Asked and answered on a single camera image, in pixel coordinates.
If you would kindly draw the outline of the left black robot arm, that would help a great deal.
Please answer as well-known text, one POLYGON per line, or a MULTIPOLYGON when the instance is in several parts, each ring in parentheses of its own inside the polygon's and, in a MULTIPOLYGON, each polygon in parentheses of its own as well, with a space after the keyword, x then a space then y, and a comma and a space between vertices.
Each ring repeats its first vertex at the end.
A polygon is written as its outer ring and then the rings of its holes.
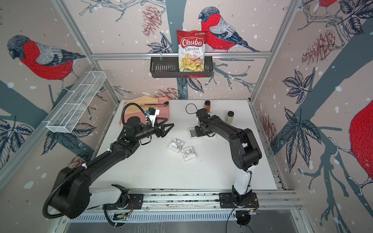
POLYGON ((62 169, 55 180, 53 189, 47 197, 42 214, 53 219, 67 216, 70 219, 81 215, 85 210, 110 204, 125 208, 131 203, 128 190, 113 184, 108 188, 91 188, 95 180, 117 163, 129 158, 141 146, 141 140, 152 136, 164 138, 174 127, 167 118, 157 117, 157 110, 150 108, 142 112, 146 123, 137 116, 122 120, 122 130, 109 149, 89 162, 71 169, 62 169))

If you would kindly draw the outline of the white jewelry box lid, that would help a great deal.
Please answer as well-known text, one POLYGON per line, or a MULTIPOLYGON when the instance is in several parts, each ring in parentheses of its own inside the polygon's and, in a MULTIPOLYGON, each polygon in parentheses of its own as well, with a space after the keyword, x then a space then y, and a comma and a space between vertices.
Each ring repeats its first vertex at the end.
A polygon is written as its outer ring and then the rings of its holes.
POLYGON ((197 137, 197 132, 196 132, 195 128, 190 128, 189 129, 189 134, 190 134, 190 138, 197 137))

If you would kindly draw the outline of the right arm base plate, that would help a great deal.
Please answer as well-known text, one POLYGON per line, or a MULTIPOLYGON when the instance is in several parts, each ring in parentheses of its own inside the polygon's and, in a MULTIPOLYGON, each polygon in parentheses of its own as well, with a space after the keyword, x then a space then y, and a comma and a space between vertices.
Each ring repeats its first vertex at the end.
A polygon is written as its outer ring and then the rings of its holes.
POLYGON ((245 195, 238 195, 236 193, 222 192, 219 193, 219 203, 222 209, 238 208, 259 208, 257 195, 254 192, 248 192, 245 195))

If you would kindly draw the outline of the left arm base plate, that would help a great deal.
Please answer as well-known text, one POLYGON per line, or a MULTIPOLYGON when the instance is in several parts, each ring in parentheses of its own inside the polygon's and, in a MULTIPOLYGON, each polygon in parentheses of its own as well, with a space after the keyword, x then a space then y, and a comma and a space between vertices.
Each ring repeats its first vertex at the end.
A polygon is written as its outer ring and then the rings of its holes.
POLYGON ((116 203, 105 204, 106 210, 140 210, 142 208, 143 194, 127 194, 120 197, 116 203))

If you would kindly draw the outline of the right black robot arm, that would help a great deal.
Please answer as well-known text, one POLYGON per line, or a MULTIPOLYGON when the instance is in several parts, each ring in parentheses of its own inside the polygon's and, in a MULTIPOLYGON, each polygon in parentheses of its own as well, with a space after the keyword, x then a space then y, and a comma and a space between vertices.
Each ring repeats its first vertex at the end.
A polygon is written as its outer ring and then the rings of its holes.
POLYGON ((251 197, 251 181, 253 170, 262 158, 258 142, 251 129, 236 128, 219 116, 210 116, 206 109, 197 110, 198 126, 195 127, 197 137, 218 134, 229 142, 231 157, 239 169, 232 186, 232 198, 235 205, 244 205, 251 197))

